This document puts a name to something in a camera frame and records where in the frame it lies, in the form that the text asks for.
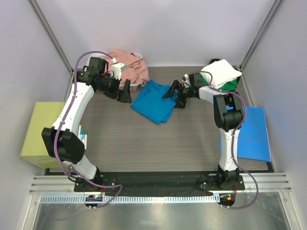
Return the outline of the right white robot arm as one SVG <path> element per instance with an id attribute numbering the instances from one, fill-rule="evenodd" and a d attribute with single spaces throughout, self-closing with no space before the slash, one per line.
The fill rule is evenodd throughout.
<path id="1" fill-rule="evenodd" d="M 198 98 L 213 104 L 214 122 L 220 131 L 221 157 L 215 176 L 199 179 L 204 191 L 232 190 L 239 182 L 240 167 L 237 162 L 238 135 L 246 119 L 246 105 L 236 92 L 213 87 L 213 75 L 200 71 L 185 75 L 181 82 L 175 80 L 163 99 L 177 94 L 176 108 L 185 108 L 188 98 Z"/>

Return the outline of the blue t shirt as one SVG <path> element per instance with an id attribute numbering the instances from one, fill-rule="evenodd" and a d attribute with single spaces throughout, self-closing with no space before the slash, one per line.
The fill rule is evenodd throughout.
<path id="1" fill-rule="evenodd" d="M 171 88 L 151 80 L 140 91 L 131 109 L 155 124 L 167 123 L 176 105 L 177 91 L 169 98 L 162 98 Z"/>

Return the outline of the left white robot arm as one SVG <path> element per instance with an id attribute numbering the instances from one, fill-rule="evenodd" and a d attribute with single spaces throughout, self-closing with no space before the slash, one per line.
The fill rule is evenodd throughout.
<path id="1" fill-rule="evenodd" d="M 107 62 L 102 57 L 89 57 L 83 69 L 74 74 L 69 97 L 52 127 L 42 130 L 42 139 L 48 155 L 60 167 L 68 166 L 64 173 L 75 170 L 75 182 L 90 191 L 98 191 L 103 184 L 99 169 L 85 155 L 85 142 L 79 138 L 79 124 L 87 104 L 96 91 L 121 103 L 131 103 L 130 80 L 120 88 L 122 74 L 127 65 L 115 58 Z"/>

